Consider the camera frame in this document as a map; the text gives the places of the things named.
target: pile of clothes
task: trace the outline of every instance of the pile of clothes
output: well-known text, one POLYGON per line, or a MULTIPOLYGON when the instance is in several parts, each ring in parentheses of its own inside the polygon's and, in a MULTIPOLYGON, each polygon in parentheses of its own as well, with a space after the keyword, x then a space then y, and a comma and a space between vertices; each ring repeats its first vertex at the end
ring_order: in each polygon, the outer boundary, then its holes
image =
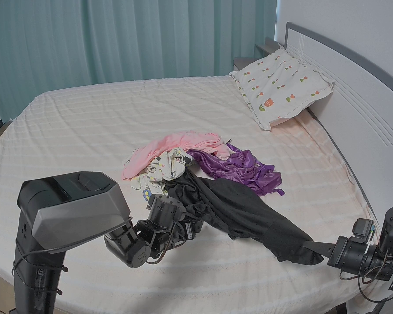
POLYGON ((232 239, 261 242, 280 262, 314 265, 323 260, 303 247, 312 240, 308 234, 259 198, 284 195, 277 188, 281 173, 218 134, 187 131, 154 140, 124 162, 123 179, 130 179, 146 201, 154 193, 172 196, 183 203, 188 217, 202 219, 232 239), (194 175, 188 167, 195 163, 214 180, 194 175))

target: white sticker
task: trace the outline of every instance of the white sticker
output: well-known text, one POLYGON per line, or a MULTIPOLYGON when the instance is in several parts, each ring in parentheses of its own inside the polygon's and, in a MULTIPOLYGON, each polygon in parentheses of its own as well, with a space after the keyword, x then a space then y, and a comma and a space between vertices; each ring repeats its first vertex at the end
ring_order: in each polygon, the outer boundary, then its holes
POLYGON ((191 224, 189 222, 185 223, 186 232, 188 233, 188 239, 192 239, 191 224))

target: bed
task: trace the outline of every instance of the bed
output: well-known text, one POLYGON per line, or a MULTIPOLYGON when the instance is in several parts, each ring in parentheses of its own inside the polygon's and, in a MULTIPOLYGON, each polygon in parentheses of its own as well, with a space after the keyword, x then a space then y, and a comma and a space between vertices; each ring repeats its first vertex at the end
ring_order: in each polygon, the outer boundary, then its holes
MULTIPOLYGON (((309 112, 262 131, 228 76, 57 90, 35 98, 0 137, 0 276, 12 283, 16 198, 23 181, 102 171, 119 182, 133 221, 145 219, 141 194, 121 180, 122 161, 152 139, 190 129, 231 138, 275 165, 285 195, 262 200, 315 241, 335 242, 351 235, 358 217, 375 219, 364 188, 309 112)), ((158 265, 128 268, 102 238, 68 251, 64 264, 69 272, 61 276, 56 307, 73 314, 323 314, 358 293, 356 282, 341 281, 326 261, 279 263, 260 243, 231 240, 206 224, 158 265)))

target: white pillowcase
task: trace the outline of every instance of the white pillowcase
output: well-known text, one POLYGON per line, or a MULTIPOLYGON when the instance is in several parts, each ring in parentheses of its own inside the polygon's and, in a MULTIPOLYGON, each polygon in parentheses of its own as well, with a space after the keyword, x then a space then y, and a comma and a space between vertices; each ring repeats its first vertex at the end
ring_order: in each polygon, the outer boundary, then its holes
POLYGON ((287 121, 332 93, 333 80, 284 49, 230 72, 257 124, 264 130, 287 121))

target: curtain fold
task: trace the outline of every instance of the curtain fold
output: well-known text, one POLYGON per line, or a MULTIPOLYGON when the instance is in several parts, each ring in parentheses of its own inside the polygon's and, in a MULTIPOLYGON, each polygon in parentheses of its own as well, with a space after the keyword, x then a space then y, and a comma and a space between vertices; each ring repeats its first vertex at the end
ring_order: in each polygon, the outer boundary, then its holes
POLYGON ((0 0, 0 115, 60 88, 226 75, 274 36, 276 2, 0 0))

